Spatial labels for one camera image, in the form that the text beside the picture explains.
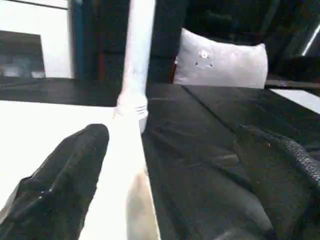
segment white pillow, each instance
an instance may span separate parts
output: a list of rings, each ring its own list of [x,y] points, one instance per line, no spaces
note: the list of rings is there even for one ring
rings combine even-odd
[[[267,74],[263,43],[220,43],[182,29],[173,83],[263,89]]]

